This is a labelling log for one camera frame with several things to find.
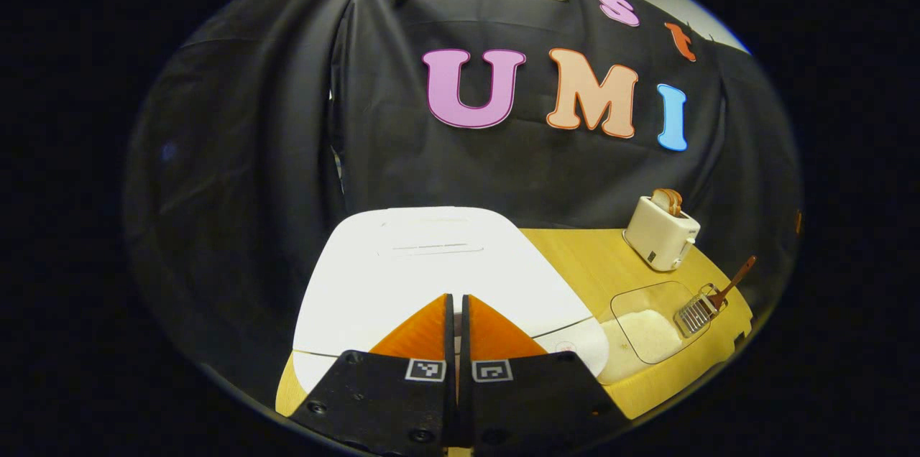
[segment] wooden table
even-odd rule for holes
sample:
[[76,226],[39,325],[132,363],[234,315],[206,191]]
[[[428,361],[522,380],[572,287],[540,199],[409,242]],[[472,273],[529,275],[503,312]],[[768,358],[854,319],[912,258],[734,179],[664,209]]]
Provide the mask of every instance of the wooden table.
[[[696,247],[691,248],[677,270],[652,270],[625,243],[621,228],[522,228],[520,231],[601,322],[612,318],[612,297],[625,291],[663,281],[679,281],[693,291],[706,283],[724,289],[730,281]],[[734,341],[739,335],[749,335],[752,313],[745,298],[735,288],[729,291],[727,299],[730,306],[712,320],[709,330],[692,345],[615,384],[604,385],[607,394],[628,418],[640,417],[692,384],[711,366],[732,355]],[[292,355],[280,377],[275,410],[288,417],[305,398],[306,392],[293,372]]]

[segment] wooden handle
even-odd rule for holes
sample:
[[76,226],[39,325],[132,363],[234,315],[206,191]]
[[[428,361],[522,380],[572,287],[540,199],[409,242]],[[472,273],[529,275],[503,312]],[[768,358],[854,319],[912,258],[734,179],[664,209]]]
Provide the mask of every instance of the wooden handle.
[[716,295],[709,298],[709,301],[713,306],[716,307],[716,310],[719,310],[719,308],[722,307],[722,301],[725,300],[727,295],[729,295],[729,290],[731,290],[736,284],[739,283],[740,280],[742,280],[743,277],[745,277],[745,275],[748,273],[748,270],[753,267],[755,261],[757,261],[757,257],[755,255],[749,257],[747,263],[743,264],[742,268],[740,268],[738,273],[735,274],[735,277],[733,278],[732,282],[729,283],[729,286],[726,286],[725,290],[720,291]]

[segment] letter u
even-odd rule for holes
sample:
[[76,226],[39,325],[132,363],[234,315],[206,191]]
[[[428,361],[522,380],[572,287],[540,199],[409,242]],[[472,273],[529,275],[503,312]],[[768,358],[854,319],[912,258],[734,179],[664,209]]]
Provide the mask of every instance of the letter u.
[[517,67],[527,58],[508,49],[486,51],[482,58],[492,65],[492,93],[481,107],[460,102],[460,67],[469,62],[467,51],[439,49],[421,58],[428,66],[428,109],[437,119],[462,129],[487,129],[508,117],[515,102]]

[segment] toaster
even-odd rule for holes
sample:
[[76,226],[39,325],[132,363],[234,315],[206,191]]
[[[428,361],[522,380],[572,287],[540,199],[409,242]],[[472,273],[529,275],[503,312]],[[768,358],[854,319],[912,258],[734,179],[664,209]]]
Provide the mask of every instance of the toaster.
[[649,267],[667,272],[681,266],[697,234],[699,222],[690,215],[682,211],[674,217],[655,205],[650,196],[641,196],[623,239]]

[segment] bread slice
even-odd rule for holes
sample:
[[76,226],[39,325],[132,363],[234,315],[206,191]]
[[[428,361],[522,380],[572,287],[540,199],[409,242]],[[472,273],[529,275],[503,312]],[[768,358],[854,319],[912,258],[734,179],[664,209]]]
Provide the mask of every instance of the bread slice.
[[674,191],[674,189],[659,188],[651,193],[651,203],[664,209],[664,211],[668,211],[671,216],[680,216],[681,202],[683,201],[681,194]]

